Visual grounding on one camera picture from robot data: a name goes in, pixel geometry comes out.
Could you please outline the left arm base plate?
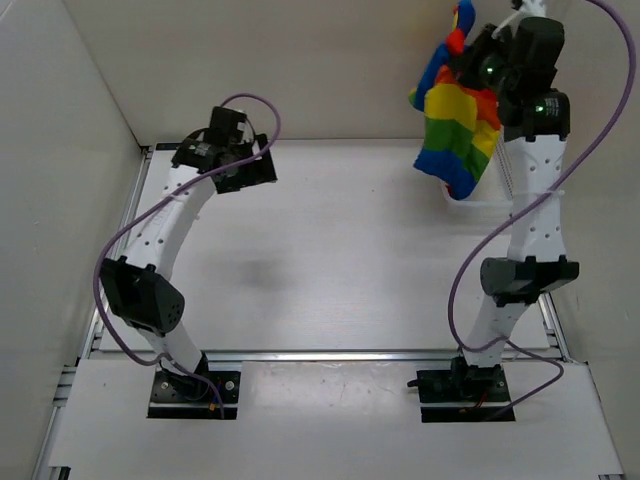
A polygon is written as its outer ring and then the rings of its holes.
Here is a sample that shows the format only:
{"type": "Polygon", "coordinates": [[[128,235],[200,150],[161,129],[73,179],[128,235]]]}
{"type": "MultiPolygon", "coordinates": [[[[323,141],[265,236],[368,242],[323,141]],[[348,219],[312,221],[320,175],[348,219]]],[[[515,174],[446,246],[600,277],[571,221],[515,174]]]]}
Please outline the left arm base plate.
{"type": "Polygon", "coordinates": [[[150,419],[235,420],[238,414],[240,371],[209,371],[224,404],[221,416],[214,393],[191,377],[179,380],[173,373],[157,370],[151,387],[147,417],[150,419]]]}

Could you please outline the rainbow striped shorts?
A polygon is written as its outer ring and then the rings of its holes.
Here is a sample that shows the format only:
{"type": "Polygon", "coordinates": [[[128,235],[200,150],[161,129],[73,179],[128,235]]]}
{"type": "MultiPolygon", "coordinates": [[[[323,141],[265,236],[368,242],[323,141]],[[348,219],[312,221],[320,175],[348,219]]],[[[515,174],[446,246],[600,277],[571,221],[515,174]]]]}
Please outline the rainbow striped shorts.
{"type": "Polygon", "coordinates": [[[435,49],[408,95],[424,115],[424,136],[414,168],[442,181],[449,196],[468,198],[481,180],[499,140],[497,97],[488,89],[462,86],[449,67],[467,49],[476,19],[474,5],[459,1],[451,31],[435,49]]]}

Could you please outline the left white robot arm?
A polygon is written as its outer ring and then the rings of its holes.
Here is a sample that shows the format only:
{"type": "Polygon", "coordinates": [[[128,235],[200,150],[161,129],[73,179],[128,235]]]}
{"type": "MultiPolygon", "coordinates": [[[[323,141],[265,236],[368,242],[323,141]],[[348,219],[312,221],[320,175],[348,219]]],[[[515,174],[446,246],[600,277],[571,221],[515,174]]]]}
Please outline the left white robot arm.
{"type": "Polygon", "coordinates": [[[204,353],[181,323],[185,299],[171,283],[174,263],[213,195],[276,181],[268,144],[243,111],[214,107],[208,126],[176,147],[161,200],[135,237],[117,259],[100,263],[112,314],[147,340],[169,384],[188,400],[206,395],[210,377],[204,353]]]}

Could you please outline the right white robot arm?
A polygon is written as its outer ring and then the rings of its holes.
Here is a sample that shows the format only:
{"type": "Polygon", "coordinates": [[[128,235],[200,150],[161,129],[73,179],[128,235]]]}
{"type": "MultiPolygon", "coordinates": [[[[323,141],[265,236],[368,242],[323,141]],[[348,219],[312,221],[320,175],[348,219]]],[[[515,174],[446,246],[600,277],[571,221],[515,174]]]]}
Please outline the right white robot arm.
{"type": "Polygon", "coordinates": [[[513,179],[507,253],[483,260],[484,299],[451,364],[449,387],[460,399],[481,395],[497,382],[518,320],[540,295],[579,275],[578,262],[566,257],[555,186],[570,133],[569,98],[552,86],[564,40],[560,22],[526,16],[514,29],[486,25],[450,64],[461,85],[496,95],[513,179]]]}

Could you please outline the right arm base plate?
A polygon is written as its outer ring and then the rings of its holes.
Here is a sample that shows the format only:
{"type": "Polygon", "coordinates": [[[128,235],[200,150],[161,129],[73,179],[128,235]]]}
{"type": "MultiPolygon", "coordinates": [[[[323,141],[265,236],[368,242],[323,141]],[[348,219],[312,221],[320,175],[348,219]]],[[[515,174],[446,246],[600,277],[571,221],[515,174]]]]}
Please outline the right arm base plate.
{"type": "Polygon", "coordinates": [[[416,372],[407,383],[416,389],[422,423],[514,422],[516,420],[502,366],[469,366],[464,357],[448,369],[416,372]]]}

